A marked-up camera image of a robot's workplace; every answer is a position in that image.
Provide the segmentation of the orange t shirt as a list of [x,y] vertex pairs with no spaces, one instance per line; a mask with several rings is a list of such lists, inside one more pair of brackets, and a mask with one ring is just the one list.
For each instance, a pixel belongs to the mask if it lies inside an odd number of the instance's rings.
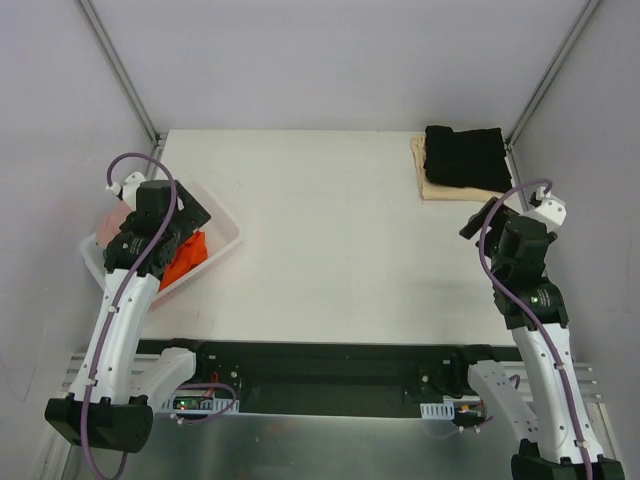
[[159,290],[162,291],[202,264],[209,257],[206,234],[196,231],[181,245],[173,261],[165,269]]

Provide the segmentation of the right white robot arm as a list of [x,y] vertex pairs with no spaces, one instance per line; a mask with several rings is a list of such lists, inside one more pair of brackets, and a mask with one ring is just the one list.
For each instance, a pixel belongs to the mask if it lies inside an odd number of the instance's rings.
[[526,403],[493,359],[465,360],[450,369],[452,387],[476,392],[499,409],[518,443],[515,479],[622,479],[622,464],[607,458],[589,419],[570,349],[568,315],[559,288],[546,274],[546,254],[566,215],[552,195],[533,199],[520,214],[491,198],[461,229],[479,238],[481,266],[494,303],[522,358],[532,401]]

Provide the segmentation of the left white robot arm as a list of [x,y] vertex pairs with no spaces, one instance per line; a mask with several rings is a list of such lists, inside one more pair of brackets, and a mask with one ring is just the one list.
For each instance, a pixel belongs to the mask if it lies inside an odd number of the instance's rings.
[[177,181],[148,180],[135,190],[135,208],[105,250],[103,301],[79,371],[44,417],[69,443],[137,453],[154,414],[181,385],[199,389],[210,363],[191,342],[178,342],[138,379],[132,369],[143,321],[177,250],[210,220]]

